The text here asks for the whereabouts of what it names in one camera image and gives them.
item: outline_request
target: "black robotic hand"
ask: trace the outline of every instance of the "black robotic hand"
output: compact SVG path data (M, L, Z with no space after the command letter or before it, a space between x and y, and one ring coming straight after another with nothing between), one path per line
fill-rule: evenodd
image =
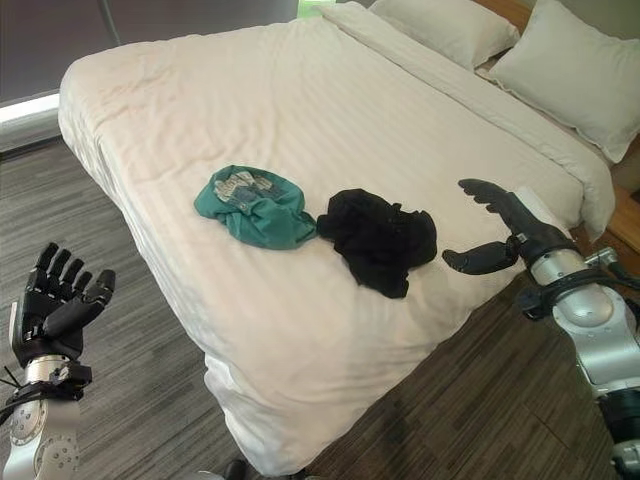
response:
M445 250L442 258L451 268L469 275L484 275L510 267L519 256L529 267L552 250L576 249L558 228L538 220L515 193L473 178L460 180L458 185L476 203L486 204L489 212L499 214L511 236L506 242L487 243L464 253Z
M65 355L77 360L83 348L82 329L111 300L115 272L104 270L85 291L92 275L84 272L78 277L84 266L82 260L73 260L62 275L70 258L68 250L58 251L58 246L50 243L29 274L15 324L11 326L11 347L23 368L42 355Z

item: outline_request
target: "bedspread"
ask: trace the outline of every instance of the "bedspread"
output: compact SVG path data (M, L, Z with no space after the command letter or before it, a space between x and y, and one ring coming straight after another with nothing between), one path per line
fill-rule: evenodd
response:
M263 250L199 216L213 172L277 173L314 217L363 188L429 212L440 251L507 236L460 178L526 185L592 236L613 210L604 164L529 107L357 4L322 12L91 55L60 91L64 140L122 210L265 475L307 465L522 266L469 277L437 258L390 300L358 287L330 242Z

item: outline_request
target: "gray carpet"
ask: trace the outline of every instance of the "gray carpet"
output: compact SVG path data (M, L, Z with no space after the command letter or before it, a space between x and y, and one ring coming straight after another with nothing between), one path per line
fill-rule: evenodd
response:
M222 470L239 453L203 384L203 355L119 211L61 143L0 163L0 361L17 369L9 305L48 241L77 252L93 271L118 272L112 304L85 333L82 360L95 383L81 402L79 479ZM522 285L516 280L479 309L311 471L336 480L615 478L611 443L572 346L549 322L519 316L511 300ZM0 395L9 393L0 386ZM5 425L3 464L7 455Z

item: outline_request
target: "white pillow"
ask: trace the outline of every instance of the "white pillow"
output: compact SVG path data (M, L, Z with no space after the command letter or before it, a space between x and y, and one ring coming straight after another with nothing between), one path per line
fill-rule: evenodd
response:
M612 162L640 131L640 40L604 35L557 0L538 0L522 39L489 75Z
M507 20L471 0L378 0L370 9L467 70L520 38Z

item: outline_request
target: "teal shirt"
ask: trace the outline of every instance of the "teal shirt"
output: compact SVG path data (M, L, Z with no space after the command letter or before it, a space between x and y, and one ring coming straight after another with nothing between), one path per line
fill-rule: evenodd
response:
M231 165L214 173L194 206L256 247L289 250L316 236L316 222L303 211L302 190L257 168Z

